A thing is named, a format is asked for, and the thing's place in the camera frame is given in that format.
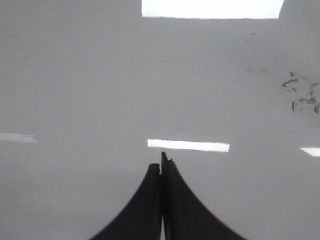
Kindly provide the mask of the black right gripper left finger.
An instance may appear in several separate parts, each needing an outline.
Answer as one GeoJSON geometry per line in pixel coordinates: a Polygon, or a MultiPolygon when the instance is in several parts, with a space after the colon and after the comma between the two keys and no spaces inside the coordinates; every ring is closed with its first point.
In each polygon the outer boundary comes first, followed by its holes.
{"type": "Polygon", "coordinates": [[[93,240],[159,240],[162,229],[162,176],[152,163],[121,212],[93,240]]]}

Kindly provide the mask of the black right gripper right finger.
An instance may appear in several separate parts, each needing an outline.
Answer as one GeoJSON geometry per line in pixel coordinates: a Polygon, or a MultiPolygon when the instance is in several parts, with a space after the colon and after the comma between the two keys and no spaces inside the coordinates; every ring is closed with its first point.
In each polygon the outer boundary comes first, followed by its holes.
{"type": "Polygon", "coordinates": [[[243,240],[192,192],[175,162],[161,153],[162,216],[166,240],[243,240]]]}

